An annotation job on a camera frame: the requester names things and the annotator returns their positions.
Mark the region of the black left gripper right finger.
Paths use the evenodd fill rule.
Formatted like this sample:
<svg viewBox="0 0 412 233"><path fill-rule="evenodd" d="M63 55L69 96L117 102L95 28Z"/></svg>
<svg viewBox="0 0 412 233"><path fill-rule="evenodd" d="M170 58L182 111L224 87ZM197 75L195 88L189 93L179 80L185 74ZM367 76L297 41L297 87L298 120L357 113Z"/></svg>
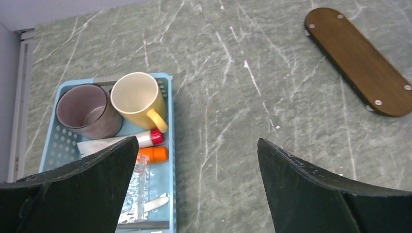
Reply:
<svg viewBox="0 0 412 233"><path fill-rule="evenodd" d="M257 156L277 233L409 233L412 194L362 183L260 138Z"/></svg>

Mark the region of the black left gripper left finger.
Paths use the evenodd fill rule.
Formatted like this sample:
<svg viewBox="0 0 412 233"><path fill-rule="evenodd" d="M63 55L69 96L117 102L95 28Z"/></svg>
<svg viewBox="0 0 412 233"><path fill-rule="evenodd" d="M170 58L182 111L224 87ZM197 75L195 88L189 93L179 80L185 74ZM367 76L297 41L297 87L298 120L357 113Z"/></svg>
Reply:
<svg viewBox="0 0 412 233"><path fill-rule="evenodd" d="M134 136L58 168L0 185L3 233L113 233L134 171Z"/></svg>

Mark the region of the yellow ceramic mug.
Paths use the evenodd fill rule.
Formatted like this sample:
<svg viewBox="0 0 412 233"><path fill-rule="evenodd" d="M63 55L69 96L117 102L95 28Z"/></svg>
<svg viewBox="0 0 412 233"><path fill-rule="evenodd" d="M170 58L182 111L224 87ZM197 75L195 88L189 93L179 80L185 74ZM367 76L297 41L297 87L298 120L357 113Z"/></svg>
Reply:
<svg viewBox="0 0 412 233"><path fill-rule="evenodd" d="M166 104L155 78L144 72L121 77L110 94L112 106L130 123L145 130L168 130Z"/></svg>

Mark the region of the brown oval wooden tray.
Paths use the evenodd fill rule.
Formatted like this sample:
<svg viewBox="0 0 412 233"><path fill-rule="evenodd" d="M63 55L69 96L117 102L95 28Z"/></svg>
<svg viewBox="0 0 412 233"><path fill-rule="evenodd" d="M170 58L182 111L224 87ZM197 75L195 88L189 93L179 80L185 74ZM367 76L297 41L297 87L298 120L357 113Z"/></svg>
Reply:
<svg viewBox="0 0 412 233"><path fill-rule="evenodd" d="M412 112L412 85L343 13L316 8L306 15L304 25L313 42L373 111L387 117Z"/></svg>

